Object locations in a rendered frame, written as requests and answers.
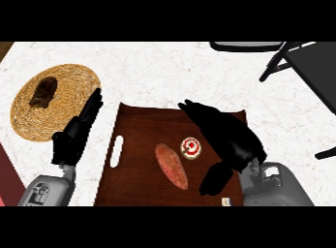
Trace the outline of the brown wooden tray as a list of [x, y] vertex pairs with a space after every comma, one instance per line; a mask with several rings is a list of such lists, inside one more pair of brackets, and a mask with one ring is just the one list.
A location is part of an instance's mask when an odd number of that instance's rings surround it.
[[[119, 105], [113, 137], [122, 137], [119, 161], [104, 166], [94, 204], [97, 206], [219, 206], [243, 204], [238, 177], [233, 176], [215, 196], [200, 195], [199, 186], [209, 166], [219, 158], [184, 112], [168, 108], [138, 108]], [[202, 153], [193, 160], [182, 159], [187, 188], [178, 189], [165, 176], [154, 155], [159, 143], [177, 149], [185, 138], [194, 138]]]

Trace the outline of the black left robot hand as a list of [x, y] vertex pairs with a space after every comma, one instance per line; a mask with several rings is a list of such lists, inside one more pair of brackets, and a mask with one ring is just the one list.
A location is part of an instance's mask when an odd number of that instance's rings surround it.
[[73, 166], [76, 164], [101, 106], [100, 89], [96, 88], [85, 101], [79, 115], [70, 119], [65, 130], [53, 134], [53, 165]]

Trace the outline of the black tiered shelf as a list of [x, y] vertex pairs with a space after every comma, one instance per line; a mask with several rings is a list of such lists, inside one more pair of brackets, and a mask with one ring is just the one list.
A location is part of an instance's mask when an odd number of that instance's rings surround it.
[[259, 82], [292, 68], [312, 93], [336, 115], [336, 42], [286, 42], [272, 55]]

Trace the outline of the round woven wicker placemat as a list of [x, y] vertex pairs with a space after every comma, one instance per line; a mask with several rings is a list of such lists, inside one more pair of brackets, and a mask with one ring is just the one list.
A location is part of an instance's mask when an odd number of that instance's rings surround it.
[[[53, 77], [57, 88], [47, 108], [32, 108], [29, 100], [38, 82]], [[82, 65], [63, 64], [40, 72], [25, 83], [10, 107], [10, 124], [16, 134], [29, 141], [48, 141], [72, 117], [79, 115], [85, 101], [101, 87], [94, 72]]]

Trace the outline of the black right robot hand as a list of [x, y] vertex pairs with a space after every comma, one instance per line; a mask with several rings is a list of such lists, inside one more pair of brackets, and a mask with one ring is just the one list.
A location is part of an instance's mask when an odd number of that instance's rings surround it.
[[190, 100], [177, 105], [197, 126], [219, 158], [219, 162], [208, 169], [199, 187], [202, 196], [215, 196], [234, 171], [241, 173], [244, 168], [250, 168], [252, 172], [259, 171], [259, 165], [266, 157], [262, 142], [246, 124], [231, 114]]

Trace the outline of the dark brown food item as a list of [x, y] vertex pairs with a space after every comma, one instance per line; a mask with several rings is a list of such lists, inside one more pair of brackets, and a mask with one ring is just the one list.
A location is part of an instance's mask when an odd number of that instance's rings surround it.
[[57, 89], [57, 80], [45, 77], [37, 84], [31, 100], [28, 102], [32, 108], [47, 108]]

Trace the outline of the grey round plate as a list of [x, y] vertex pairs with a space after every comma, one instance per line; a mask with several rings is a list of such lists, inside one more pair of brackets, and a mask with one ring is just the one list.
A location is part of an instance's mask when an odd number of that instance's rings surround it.
[[228, 52], [265, 52], [277, 51], [281, 42], [209, 42], [210, 48]]

